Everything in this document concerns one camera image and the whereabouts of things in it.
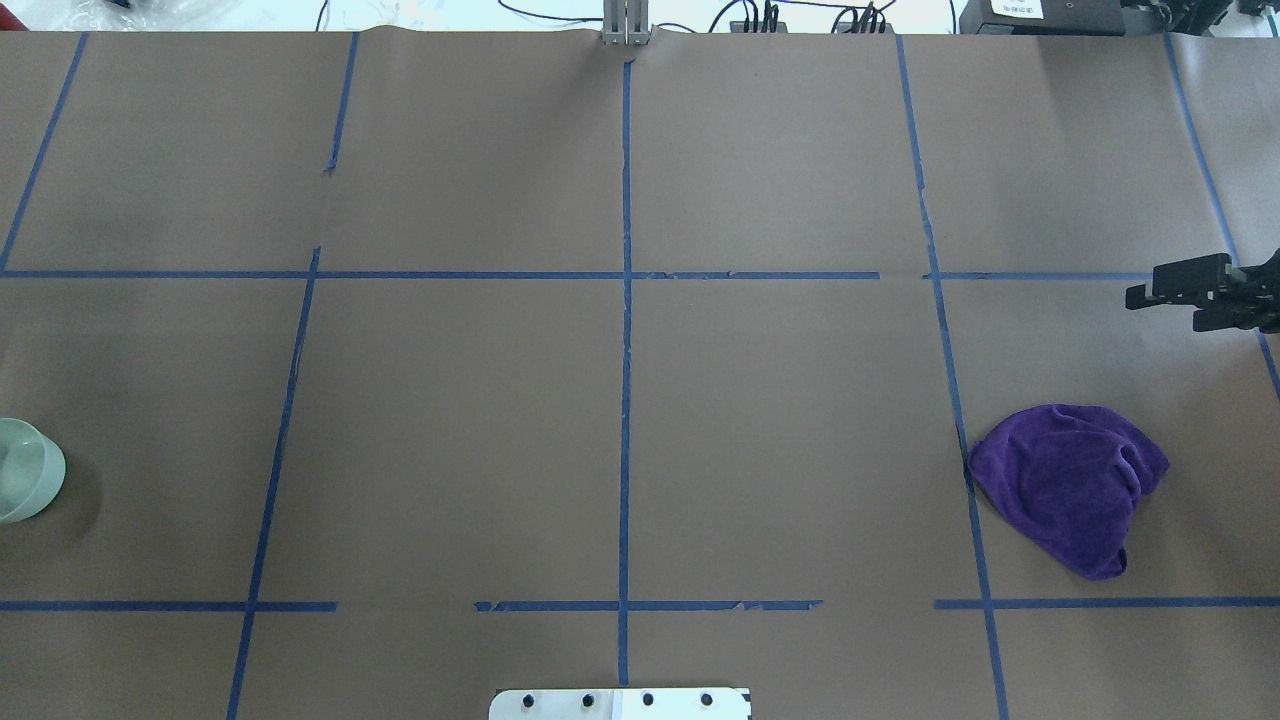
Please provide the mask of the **mint green bowl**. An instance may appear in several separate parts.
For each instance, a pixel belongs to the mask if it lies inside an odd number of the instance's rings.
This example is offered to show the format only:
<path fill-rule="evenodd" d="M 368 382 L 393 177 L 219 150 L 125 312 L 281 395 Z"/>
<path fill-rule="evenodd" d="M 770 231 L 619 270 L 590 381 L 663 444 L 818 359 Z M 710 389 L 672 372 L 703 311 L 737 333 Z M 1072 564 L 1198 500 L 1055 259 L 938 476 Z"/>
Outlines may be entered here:
<path fill-rule="evenodd" d="M 56 443 L 27 421 L 1 419 L 1 524 L 42 512 L 65 475 L 65 455 Z"/>

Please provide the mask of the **aluminium frame post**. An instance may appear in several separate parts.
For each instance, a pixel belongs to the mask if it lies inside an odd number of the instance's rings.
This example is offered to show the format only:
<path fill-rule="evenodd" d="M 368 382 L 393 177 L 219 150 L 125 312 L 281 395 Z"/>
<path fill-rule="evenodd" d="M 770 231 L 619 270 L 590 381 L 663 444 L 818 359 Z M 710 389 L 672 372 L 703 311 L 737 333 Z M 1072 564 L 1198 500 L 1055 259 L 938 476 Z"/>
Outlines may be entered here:
<path fill-rule="evenodd" d="M 611 46 L 643 46 L 652 40 L 648 0 L 604 0 L 602 41 Z"/>

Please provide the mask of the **black power box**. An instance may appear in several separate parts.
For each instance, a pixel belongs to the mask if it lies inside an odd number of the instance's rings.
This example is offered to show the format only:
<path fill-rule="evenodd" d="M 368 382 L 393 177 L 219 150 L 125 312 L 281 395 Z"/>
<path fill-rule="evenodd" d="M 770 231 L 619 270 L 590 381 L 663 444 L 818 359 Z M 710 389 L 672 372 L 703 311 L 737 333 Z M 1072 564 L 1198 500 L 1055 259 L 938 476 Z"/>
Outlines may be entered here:
<path fill-rule="evenodd" d="M 1126 27 L 1119 1 L 968 1 L 957 15 L 957 31 L 1119 37 Z"/>

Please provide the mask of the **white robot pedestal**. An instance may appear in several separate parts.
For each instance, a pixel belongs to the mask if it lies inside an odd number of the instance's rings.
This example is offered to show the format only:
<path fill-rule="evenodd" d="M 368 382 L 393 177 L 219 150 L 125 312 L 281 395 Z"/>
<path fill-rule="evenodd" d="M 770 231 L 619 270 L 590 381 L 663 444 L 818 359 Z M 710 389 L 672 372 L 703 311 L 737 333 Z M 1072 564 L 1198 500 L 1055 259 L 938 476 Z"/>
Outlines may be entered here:
<path fill-rule="evenodd" d="M 500 691 L 489 719 L 751 719 L 748 689 L 732 687 Z"/>

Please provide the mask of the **purple cloth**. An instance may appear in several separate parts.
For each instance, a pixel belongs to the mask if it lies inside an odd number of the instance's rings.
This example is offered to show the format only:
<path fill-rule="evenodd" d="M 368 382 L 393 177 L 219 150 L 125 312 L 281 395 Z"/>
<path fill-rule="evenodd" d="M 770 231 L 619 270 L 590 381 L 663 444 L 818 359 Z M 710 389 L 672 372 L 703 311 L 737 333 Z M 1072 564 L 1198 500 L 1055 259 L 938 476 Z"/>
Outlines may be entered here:
<path fill-rule="evenodd" d="M 997 423 L 968 466 L 1010 527 L 1076 575 L 1106 582 L 1126 573 L 1130 524 L 1171 462 L 1112 409 L 1046 404 Z"/>

